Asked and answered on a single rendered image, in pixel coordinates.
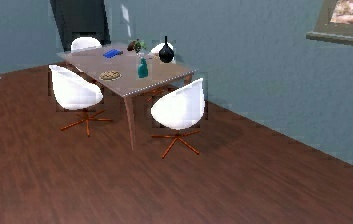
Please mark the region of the small green house plant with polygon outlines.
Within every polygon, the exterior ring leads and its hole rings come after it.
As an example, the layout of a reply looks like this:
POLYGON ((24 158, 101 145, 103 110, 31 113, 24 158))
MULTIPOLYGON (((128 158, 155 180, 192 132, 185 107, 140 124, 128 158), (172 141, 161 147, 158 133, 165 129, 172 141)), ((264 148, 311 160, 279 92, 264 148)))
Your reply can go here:
POLYGON ((142 49, 146 48, 146 44, 144 41, 136 39, 128 44, 127 50, 128 51, 135 51, 139 53, 142 49))

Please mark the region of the white swivel chair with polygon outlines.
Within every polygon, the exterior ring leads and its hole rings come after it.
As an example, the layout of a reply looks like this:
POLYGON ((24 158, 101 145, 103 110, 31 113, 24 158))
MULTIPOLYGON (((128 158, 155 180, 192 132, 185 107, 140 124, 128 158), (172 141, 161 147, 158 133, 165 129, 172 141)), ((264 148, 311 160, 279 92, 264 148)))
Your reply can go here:
POLYGON ((72 41, 70 50, 80 51, 88 48, 101 48, 100 41, 93 37, 78 37, 72 41))
POLYGON ((99 104, 104 98, 99 86, 86 81, 65 67, 49 65, 48 68, 51 71, 51 82, 56 102, 66 110, 82 110, 81 113, 78 113, 80 120, 63 127, 62 131, 84 123, 86 134, 90 136, 89 123, 91 121, 111 122, 111 119, 108 118, 97 118, 97 115, 103 113, 103 110, 93 115, 88 114, 88 109, 99 104))
MULTIPOLYGON (((167 44, 168 44, 168 46, 174 51, 173 45, 172 45, 171 43, 167 43, 167 44)), ((150 54, 151 54, 151 55, 156 55, 156 56, 159 57, 159 52, 160 52, 160 50, 164 47, 164 45, 165 45, 164 42, 157 44, 155 47, 153 47, 153 48, 151 49, 150 54)), ((173 57, 171 63, 176 64, 175 57, 173 57)))
POLYGON ((151 107, 150 112, 155 121, 169 129, 175 130, 175 133, 171 135, 152 135, 152 138, 171 139, 171 143, 162 154, 162 158, 168 155, 177 141, 181 142, 195 154, 200 154, 198 150, 184 140, 184 137, 196 134, 198 131, 181 133, 181 130, 191 128, 204 115, 205 98, 203 81, 203 78, 194 80, 164 95, 151 107))

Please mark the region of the blue book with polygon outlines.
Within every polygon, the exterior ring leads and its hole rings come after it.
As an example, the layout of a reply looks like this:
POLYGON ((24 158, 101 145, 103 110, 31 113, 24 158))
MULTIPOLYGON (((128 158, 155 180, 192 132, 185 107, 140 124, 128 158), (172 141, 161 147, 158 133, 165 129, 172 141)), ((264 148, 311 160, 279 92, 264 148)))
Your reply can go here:
POLYGON ((122 55, 123 52, 121 50, 117 50, 117 49, 111 49, 109 51, 107 51, 106 53, 103 54, 103 56, 105 58, 113 58, 117 55, 122 55))

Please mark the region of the teal spray bottle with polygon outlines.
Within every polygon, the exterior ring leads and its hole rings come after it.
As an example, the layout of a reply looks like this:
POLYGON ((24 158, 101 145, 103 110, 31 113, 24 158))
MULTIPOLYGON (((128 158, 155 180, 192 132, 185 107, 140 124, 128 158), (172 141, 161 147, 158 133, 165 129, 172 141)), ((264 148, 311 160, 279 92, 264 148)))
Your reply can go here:
POLYGON ((140 65, 138 66, 138 77, 145 78, 148 76, 148 67, 145 58, 140 59, 140 65))

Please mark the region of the brown wooden dining table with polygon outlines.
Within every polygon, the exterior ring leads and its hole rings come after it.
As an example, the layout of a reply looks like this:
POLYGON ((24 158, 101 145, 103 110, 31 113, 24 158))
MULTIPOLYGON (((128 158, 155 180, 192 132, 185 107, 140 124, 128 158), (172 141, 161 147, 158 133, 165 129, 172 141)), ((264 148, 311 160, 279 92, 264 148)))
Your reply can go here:
POLYGON ((105 71, 118 71, 121 77, 115 81, 102 81, 100 83, 124 99, 131 149, 136 149, 136 135, 134 122, 133 97, 149 92, 158 87, 183 79, 184 84, 191 82, 192 76, 197 69, 183 63, 163 63, 154 56, 144 55, 149 74, 145 78, 138 77, 138 66, 141 57, 134 51, 127 51, 127 45, 113 43, 101 48, 88 48, 75 52, 61 52, 59 56, 66 62, 78 67, 89 77, 98 79, 105 71), (113 58, 105 58, 104 53, 111 49, 121 50, 122 55, 113 58))

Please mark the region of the dark doorway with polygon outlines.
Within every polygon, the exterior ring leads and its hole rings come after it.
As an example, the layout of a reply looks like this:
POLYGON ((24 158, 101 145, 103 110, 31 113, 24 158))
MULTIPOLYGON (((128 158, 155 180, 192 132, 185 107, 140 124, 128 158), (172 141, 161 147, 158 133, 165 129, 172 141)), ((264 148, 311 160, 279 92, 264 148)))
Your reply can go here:
POLYGON ((111 43, 104 0, 50 0, 50 5, 65 51, 78 37, 111 43))

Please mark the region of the tan round plate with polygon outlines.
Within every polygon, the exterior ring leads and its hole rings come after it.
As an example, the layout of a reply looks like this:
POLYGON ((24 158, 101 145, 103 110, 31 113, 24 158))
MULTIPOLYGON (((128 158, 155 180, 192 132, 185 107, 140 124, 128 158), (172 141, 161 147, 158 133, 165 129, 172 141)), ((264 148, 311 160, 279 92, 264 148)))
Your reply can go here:
POLYGON ((113 71, 113 70, 102 72, 99 75, 100 80, 106 80, 106 81, 117 80, 120 77, 121 77, 121 74, 118 71, 113 71))

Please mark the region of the black round vase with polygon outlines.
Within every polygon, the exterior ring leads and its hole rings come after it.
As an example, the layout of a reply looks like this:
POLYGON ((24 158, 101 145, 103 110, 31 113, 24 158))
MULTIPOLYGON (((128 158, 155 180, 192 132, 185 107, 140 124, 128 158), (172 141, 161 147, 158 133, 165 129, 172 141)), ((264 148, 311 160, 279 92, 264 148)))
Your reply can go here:
POLYGON ((164 37, 164 45, 159 51, 159 58, 163 63, 170 63, 174 58, 174 51, 168 44, 167 37, 164 37))

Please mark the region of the framed landscape picture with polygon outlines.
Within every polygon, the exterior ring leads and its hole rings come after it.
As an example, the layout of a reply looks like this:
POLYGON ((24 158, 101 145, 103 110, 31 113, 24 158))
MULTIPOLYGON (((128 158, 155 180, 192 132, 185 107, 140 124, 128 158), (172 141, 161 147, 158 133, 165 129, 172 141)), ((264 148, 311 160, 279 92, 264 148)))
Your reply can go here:
POLYGON ((353 0, 323 0, 309 40, 353 46, 353 0))

